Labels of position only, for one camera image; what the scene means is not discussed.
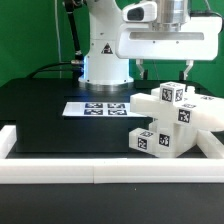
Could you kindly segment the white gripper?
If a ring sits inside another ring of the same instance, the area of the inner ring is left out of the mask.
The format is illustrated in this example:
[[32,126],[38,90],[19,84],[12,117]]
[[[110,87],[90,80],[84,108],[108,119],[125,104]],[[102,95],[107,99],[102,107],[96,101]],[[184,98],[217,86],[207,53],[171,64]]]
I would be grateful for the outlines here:
[[180,31],[154,31],[151,23],[123,23],[118,31],[116,54],[119,58],[136,59],[140,77],[148,78],[143,59],[187,60],[180,80],[187,80],[194,60],[213,60],[218,54],[220,17],[192,17]]

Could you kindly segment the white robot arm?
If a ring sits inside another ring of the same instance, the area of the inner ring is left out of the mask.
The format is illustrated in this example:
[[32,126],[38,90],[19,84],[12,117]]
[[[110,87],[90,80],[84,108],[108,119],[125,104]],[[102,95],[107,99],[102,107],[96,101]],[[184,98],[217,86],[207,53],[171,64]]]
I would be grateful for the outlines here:
[[116,0],[87,0],[90,50],[79,85],[96,91],[130,88],[129,61],[212,60],[223,18],[192,12],[189,0],[140,0],[119,8]]

